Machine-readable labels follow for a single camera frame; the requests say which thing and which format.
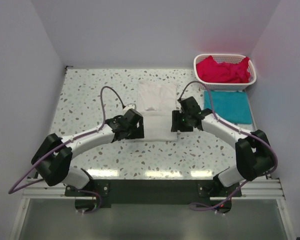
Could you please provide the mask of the white t shirt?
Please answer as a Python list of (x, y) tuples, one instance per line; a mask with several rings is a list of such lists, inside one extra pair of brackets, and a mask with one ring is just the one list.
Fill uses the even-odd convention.
[(136, 110), (143, 116), (143, 142), (176, 142), (172, 112), (177, 109), (176, 83), (138, 82)]

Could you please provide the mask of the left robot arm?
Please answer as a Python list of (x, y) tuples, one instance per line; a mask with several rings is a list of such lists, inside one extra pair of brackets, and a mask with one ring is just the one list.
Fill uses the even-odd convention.
[(82, 196), (89, 196), (97, 192), (94, 179), (83, 168), (71, 167), (71, 161), (98, 146), (144, 137), (144, 118), (131, 108), (123, 115), (106, 119), (105, 123), (81, 134), (64, 137), (55, 133), (48, 135), (32, 158), (31, 164), (48, 186), (62, 183)]

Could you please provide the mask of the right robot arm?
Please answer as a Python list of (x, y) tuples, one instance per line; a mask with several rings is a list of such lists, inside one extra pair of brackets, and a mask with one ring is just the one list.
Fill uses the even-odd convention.
[(212, 109), (201, 109), (194, 97), (179, 98), (178, 102), (180, 110), (172, 112), (172, 132), (205, 131), (235, 150), (235, 165), (213, 177), (207, 188), (210, 195), (223, 197), (232, 186), (242, 181), (251, 182), (278, 166), (278, 159), (263, 131), (242, 130)]

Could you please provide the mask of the folded teal t shirt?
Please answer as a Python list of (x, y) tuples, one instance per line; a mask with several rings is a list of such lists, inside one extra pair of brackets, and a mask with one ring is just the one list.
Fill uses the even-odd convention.
[(234, 124), (252, 124), (248, 96), (243, 91), (210, 91), (213, 109), (224, 120)]

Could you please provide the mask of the red t shirt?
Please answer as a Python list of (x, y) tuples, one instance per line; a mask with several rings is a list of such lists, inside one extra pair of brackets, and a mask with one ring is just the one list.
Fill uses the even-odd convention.
[(199, 78), (207, 83), (247, 84), (251, 74), (248, 72), (249, 58), (239, 63), (217, 63), (210, 55), (196, 64)]

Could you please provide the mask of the white plastic laundry basket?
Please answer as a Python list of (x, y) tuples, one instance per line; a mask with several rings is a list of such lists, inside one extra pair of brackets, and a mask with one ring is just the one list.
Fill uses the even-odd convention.
[(196, 70), (196, 64), (207, 58), (208, 56), (212, 56), (213, 59), (217, 63), (232, 63), (232, 64), (237, 64), (241, 60), (243, 60), (245, 57), (244, 55), (241, 54), (216, 54), (216, 53), (209, 53), (209, 54), (199, 54), (197, 55), (194, 60), (193, 60), (193, 69), (194, 69), (194, 74), (195, 77), (206, 84), (211, 90), (219, 90), (219, 91), (243, 91), (246, 89), (248, 86), (251, 86), (254, 84), (257, 80), (257, 75), (256, 75), (256, 70), (253, 65), (253, 62), (249, 58), (248, 62), (248, 72), (250, 73), (250, 78), (249, 78), (249, 83), (211, 83), (211, 82), (205, 82), (201, 80), (197, 74)]

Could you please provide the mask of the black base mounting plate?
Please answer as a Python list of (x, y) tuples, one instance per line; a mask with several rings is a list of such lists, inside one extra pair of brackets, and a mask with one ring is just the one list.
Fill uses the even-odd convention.
[(212, 208), (227, 213), (232, 198), (241, 197), (238, 183), (230, 187), (213, 180), (118, 180), (95, 179), (83, 189), (65, 189), (66, 197), (75, 197), (77, 210), (89, 213), (112, 205), (188, 205), (195, 210)]

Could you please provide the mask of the aluminium frame rail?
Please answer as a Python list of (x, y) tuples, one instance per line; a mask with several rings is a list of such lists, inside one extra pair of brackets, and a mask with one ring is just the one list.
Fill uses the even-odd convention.
[[(48, 186), (44, 181), (33, 183), (21, 191), (23, 199), (65, 199), (66, 187), (59, 183)], [(241, 188), (243, 200), (284, 200), (281, 182), (274, 179), (258, 178)]]

